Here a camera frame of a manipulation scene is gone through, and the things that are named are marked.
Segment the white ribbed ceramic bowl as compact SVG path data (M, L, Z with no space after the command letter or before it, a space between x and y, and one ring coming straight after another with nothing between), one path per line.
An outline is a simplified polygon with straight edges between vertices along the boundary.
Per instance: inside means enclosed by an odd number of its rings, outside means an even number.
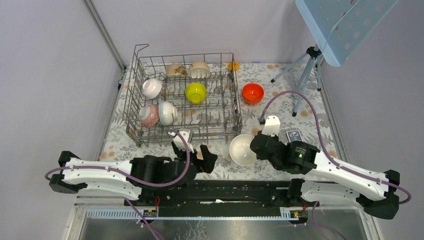
M249 166L257 161L256 154L250 148L253 139L253 135L240 134L231 141L229 155L236 164Z

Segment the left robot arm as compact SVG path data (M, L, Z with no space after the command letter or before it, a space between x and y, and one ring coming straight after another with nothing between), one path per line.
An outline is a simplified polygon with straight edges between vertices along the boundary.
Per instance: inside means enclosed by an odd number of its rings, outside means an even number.
M138 200L148 206L155 200L154 190L182 187L198 173L210 174L218 156L207 145L200 145L201 158L194 148L171 143L175 158L145 155L115 163L85 161L70 151L63 151L59 167L45 174L50 188L57 193L77 194L80 190L99 190Z

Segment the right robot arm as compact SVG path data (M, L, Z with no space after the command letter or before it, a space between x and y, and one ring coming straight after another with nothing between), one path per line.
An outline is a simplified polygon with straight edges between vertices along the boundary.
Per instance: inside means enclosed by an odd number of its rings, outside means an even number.
M257 159L267 160L278 171L328 181L292 179L286 198L293 206L340 202L362 207L365 213L384 220L392 220L399 210L399 197L395 194L400 183L397 171L376 172L339 160L330 161L311 144L302 141L284 144L276 136L261 133L253 138L250 149Z

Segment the orange plastic bowl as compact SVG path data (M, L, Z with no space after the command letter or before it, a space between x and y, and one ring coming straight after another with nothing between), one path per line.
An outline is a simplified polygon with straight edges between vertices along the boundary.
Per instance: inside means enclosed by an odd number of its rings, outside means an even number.
M262 99L258 99L258 100L250 100L250 99L246 99L246 98L244 98L244 101L245 101L247 104L255 105L255 104L259 104L259 103L262 101Z
M241 95L243 99L255 101L263 99L265 91L263 87L257 83L248 83L242 88Z

